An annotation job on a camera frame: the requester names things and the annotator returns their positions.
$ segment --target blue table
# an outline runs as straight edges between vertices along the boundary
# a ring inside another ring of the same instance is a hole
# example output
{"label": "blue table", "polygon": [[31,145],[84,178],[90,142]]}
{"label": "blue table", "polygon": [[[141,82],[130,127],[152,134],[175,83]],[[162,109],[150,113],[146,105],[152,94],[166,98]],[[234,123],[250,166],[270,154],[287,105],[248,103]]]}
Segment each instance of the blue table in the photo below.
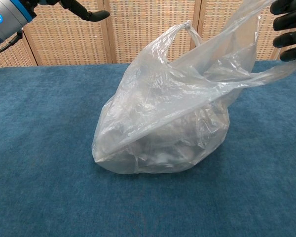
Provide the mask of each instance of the blue table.
{"label": "blue table", "polygon": [[296,237],[296,72],[245,89],[196,167],[118,175],[91,144],[126,68],[0,69],[0,237]]}

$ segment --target white plastic bag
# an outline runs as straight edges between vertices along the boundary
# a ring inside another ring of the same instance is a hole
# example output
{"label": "white plastic bag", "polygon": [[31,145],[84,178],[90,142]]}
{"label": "white plastic bag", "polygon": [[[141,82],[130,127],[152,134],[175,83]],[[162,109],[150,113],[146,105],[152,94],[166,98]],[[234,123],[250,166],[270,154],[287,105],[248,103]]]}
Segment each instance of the white plastic bag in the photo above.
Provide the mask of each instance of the white plastic bag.
{"label": "white plastic bag", "polygon": [[[179,172],[213,152],[229,127],[227,107],[242,88],[296,70],[295,60],[251,73],[259,13],[272,2],[244,0],[222,32],[203,44],[191,22],[171,27],[150,43],[102,109],[92,144],[95,162],[121,174]],[[182,29],[197,47],[169,63],[166,53]]]}

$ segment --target wicker screen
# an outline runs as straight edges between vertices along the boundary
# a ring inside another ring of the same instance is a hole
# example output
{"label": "wicker screen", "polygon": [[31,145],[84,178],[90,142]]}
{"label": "wicker screen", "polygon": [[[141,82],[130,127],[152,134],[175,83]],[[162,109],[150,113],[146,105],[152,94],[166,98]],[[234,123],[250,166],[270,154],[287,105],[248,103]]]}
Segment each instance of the wicker screen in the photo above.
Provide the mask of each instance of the wicker screen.
{"label": "wicker screen", "polygon": [[[200,17],[199,32],[204,40],[211,39],[217,35],[231,15],[238,9],[242,0],[206,0],[204,15]],[[261,14],[259,28],[259,41],[257,49],[257,60],[270,60],[274,51],[273,39],[281,32],[273,30],[273,20],[275,17],[270,13],[269,7]]]}
{"label": "wicker screen", "polygon": [[[98,11],[95,0],[79,0],[89,11]],[[26,27],[39,65],[83,65],[106,63],[99,22],[86,22],[59,4],[38,6],[37,17]]]}
{"label": "wicker screen", "polygon": [[[0,45],[5,46],[14,36],[11,36]],[[35,61],[31,60],[31,56],[26,49],[26,39],[18,41],[6,51],[0,53],[0,68],[4,67],[28,67],[35,66]]]}
{"label": "wicker screen", "polygon": [[[110,0],[117,63],[130,63],[171,26],[193,20],[194,0]],[[173,61],[190,49],[190,36],[181,31],[168,52]]]}

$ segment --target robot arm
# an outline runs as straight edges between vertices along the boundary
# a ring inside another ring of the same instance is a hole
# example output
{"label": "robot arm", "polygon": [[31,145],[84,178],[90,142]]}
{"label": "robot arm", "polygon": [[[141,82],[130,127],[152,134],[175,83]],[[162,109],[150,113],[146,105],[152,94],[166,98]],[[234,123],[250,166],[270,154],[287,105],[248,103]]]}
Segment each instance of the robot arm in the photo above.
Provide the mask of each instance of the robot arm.
{"label": "robot arm", "polygon": [[[296,0],[277,0],[272,4],[270,11],[274,15],[284,14],[274,20],[274,30],[282,31],[296,28]],[[273,41],[274,47],[277,48],[294,44],[296,44],[296,31],[282,34]],[[284,62],[295,60],[296,47],[283,52],[280,58]]]}
{"label": "robot arm", "polygon": [[87,11],[76,0],[0,0],[0,43],[17,32],[15,38],[0,49],[0,53],[22,38],[22,27],[37,16],[34,13],[34,8],[38,4],[55,5],[58,2],[63,8],[68,9],[85,21],[97,22],[110,15],[109,12],[104,10]]}

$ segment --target plastic bag handle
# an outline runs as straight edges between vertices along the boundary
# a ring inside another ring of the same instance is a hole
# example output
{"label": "plastic bag handle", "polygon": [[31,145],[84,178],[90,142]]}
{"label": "plastic bag handle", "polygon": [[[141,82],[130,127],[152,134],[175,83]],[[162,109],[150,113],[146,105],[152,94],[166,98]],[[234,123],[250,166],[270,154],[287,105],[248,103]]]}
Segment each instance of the plastic bag handle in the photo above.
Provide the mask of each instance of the plastic bag handle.
{"label": "plastic bag handle", "polygon": [[191,21],[174,25],[153,42],[153,53],[157,53],[158,58],[162,59],[163,62],[167,62],[167,52],[169,50],[169,47],[173,43],[180,30],[186,30],[188,32],[196,47],[202,44],[203,40],[201,36],[197,33],[197,31],[193,28]]}

